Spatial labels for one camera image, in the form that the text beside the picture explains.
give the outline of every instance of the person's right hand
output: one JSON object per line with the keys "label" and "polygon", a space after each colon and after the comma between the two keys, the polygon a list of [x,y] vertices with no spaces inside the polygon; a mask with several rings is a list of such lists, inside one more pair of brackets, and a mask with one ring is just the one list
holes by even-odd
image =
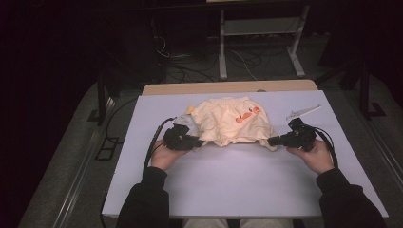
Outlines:
{"label": "person's right hand", "polygon": [[287,151],[302,158],[305,164],[318,175],[335,168],[324,141],[315,140],[314,148],[310,152],[293,147],[287,147]]}

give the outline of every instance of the person's left hand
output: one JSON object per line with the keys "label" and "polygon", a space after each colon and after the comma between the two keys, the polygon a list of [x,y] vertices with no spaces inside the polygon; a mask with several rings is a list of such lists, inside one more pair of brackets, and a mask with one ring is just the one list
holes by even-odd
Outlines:
{"label": "person's left hand", "polygon": [[160,168],[163,171],[169,169],[180,156],[189,152],[185,150],[168,149],[163,145],[163,140],[155,142],[154,150],[151,156],[151,166]]}

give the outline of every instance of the black controller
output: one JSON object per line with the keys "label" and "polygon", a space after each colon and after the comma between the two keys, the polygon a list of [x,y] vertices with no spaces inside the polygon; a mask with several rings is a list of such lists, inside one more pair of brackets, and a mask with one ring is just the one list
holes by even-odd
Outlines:
{"label": "black controller", "polygon": [[204,141],[199,140],[199,137],[186,135],[188,131],[189,127],[174,124],[174,127],[166,130],[163,142],[171,150],[191,150],[194,147],[201,147]]}
{"label": "black controller", "polygon": [[309,152],[314,148],[314,140],[317,137],[315,129],[303,123],[300,118],[293,119],[288,123],[293,130],[285,135],[271,137],[267,141],[271,146],[284,145],[295,148],[302,148]]}

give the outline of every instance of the gray floor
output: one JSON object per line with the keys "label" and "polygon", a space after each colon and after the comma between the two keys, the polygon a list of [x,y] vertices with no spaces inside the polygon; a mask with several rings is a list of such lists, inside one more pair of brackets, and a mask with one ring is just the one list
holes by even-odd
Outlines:
{"label": "gray floor", "polygon": [[[315,79],[330,70],[317,66],[327,39],[327,36],[302,38],[297,54],[307,74],[306,78]],[[165,81],[217,81],[218,50],[214,45],[214,38],[211,43],[211,48],[203,51],[186,52],[177,48],[177,51],[170,52],[172,58]],[[255,78],[297,79],[285,52],[285,48],[291,45],[290,37],[248,36],[230,38],[227,44],[228,81],[254,81]],[[247,63],[248,69],[240,56]],[[387,163],[391,157],[385,158],[384,152],[390,152],[396,163],[403,165],[403,111],[393,101],[382,82],[372,77],[370,102],[379,103],[387,116],[373,118],[370,122],[364,120],[357,110],[358,86],[352,91],[341,90],[338,82],[342,76],[340,73],[318,87],[324,90],[350,144],[390,215],[386,220],[388,227],[401,227],[402,188]],[[78,106],[20,227],[103,227],[100,211],[122,145],[117,145],[111,161],[95,161],[95,154],[106,131],[109,137],[119,137],[119,142],[124,141],[135,107],[133,99],[139,93],[141,91],[126,89],[119,98],[111,99],[107,118],[104,124],[98,126],[87,121],[91,111],[97,109],[96,85],[88,91]],[[107,227],[114,226],[114,219],[104,220]],[[323,227],[320,219],[304,222],[307,227]]]}

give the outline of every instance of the dark background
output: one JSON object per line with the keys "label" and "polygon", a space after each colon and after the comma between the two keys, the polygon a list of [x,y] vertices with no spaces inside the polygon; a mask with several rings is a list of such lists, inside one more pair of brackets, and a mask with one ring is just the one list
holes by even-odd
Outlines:
{"label": "dark background", "polygon": [[[1,2],[1,227],[18,225],[78,103],[100,74],[106,76],[106,88],[114,96],[124,86],[142,88],[163,79],[152,18],[159,19],[158,34],[178,43],[218,32],[214,11],[187,13],[185,21],[176,13],[169,20],[144,12],[88,13],[122,4],[127,2]],[[153,2],[129,4],[137,8]],[[362,57],[403,106],[399,5],[398,1],[313,1],[305,33],[331,32],[320,64],[338,67]],[[238,17],[250,14],[232,11]]]}

